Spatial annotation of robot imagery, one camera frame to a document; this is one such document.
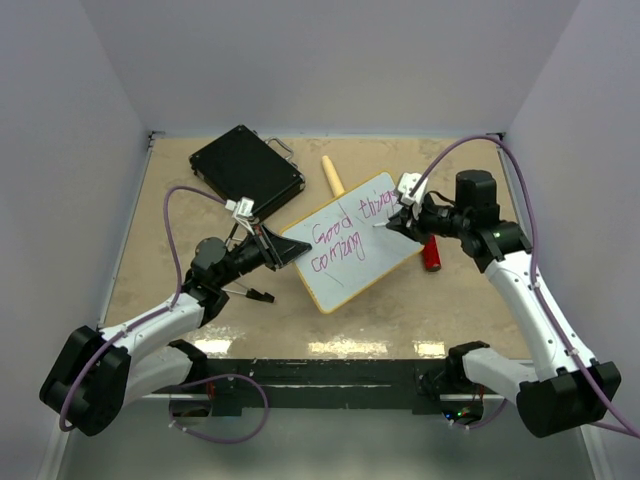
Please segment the yellow framed whiteboard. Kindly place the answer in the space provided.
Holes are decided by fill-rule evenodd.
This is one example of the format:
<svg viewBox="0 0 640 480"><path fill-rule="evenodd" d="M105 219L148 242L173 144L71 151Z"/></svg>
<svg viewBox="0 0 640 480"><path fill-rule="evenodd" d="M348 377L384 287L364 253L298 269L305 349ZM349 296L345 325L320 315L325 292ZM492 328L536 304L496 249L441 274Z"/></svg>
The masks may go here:
<svg viewBox="0 0 640 480"><path fill-rule="evenodd" d="M281 231L312 245L294 265L320 312L335 311L420 253L421 244L372 226L399 209L395 182L381 171Z"/></svg>

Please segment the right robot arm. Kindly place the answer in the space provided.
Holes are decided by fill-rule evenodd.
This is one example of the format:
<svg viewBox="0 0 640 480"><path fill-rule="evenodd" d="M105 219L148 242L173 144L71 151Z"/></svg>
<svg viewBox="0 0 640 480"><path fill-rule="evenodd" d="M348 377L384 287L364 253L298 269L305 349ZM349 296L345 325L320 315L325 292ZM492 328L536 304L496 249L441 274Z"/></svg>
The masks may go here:
<svg viewBox="0 0 640 480"><path fill-rule="evenodd" d="M600 421L621 383L614 363L602 363L569 329L557 303L544 300L546 285L532 266L533 248L520 225L500 216L497 184L484 170L457 174L455 198L435 203L418 173L396 186L400 204L387 229L425 244L455 238L506 302L529 349L532 366L474 341L450 348L444 367L426 377L425 391L438 400L445 388L459 393L483 386L512 403L537 438Z"/></svg>

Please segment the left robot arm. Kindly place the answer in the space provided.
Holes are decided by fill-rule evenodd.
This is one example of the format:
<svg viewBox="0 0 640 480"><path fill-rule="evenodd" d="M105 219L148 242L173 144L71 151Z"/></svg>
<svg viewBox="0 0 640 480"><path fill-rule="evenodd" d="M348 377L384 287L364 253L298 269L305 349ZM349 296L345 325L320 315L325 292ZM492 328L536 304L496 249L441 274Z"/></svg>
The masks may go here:
<svg viewBox="0 0 640 480"><path fill-rule="evenodd" d="M94 436L125 404L158 389L200 390L207 380L205 355L180 335L220 314L228 284L260 267L277 271L311 249L263 224L235 246L216 237L202 240L165 302L118 327L82 326L69 335L41 387L41 402L58 413L61 431Z"/></svg>

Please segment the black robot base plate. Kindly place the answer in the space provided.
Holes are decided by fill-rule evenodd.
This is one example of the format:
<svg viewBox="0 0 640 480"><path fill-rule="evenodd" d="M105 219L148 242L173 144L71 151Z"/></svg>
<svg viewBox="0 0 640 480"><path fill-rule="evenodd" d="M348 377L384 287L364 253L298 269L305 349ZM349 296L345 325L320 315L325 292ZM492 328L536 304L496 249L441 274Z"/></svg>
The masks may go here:
<svg viewBox="0 0 640 480"><path fill-rule="evenodd" d="M206 399L215 416L261 408L258 390L236 374L258 383L273 409L405 410L474 423L488 411L484 402L492 394L451 383L443 359L209 359L195 378L219 375L212 386L161 392Z"/></svg>

